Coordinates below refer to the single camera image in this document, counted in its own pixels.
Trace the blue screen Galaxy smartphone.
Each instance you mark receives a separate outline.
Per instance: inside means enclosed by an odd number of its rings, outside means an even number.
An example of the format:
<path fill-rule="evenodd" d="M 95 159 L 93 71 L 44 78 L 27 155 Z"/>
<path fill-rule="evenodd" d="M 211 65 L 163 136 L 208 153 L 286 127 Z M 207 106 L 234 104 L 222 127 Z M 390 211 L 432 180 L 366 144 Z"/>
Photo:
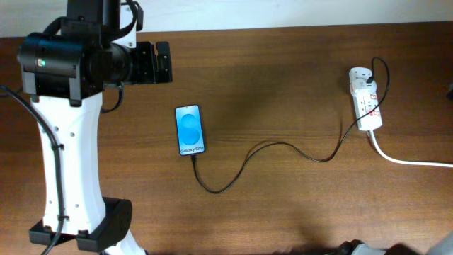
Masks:
<path fill-rule="evenodd" d="M 178 147 L 181 156 L 205 152 L 205 136 L 199 105 L 175 109 Z"/>

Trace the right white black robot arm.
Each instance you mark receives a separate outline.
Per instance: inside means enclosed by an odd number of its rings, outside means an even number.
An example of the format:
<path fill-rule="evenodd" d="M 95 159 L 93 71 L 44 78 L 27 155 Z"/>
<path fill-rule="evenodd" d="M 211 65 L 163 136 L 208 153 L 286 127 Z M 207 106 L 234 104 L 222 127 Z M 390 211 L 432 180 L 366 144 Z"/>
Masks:
<path fill-rule="evenodd" d="M 395 244 L 389 248 L 375 248 L 358 239 L 343 242 L 332 255 L 422 255 L 404 243 Z M 452 255 L 452 232 L 441 241 L 429 248 L 425 255 Z"/>

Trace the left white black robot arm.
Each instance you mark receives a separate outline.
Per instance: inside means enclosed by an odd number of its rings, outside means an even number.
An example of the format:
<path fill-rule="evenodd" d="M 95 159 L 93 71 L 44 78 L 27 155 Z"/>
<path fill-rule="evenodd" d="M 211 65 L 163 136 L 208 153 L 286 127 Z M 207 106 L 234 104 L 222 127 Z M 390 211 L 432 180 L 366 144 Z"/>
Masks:
<path fill-rule="evenodd" d="M 97 138 L 106 89 L 173 80 L 169 44 L 137 42 L 142 27 L 136 1 L 69 1 L 65 16 L 23 41 L 23 105 L 38 122 L 46 185 L 33 244 L 51 250 L 75 240 L 97 254 L 144 253 L 130 230 L 132 203 L 101 193 Z"/>

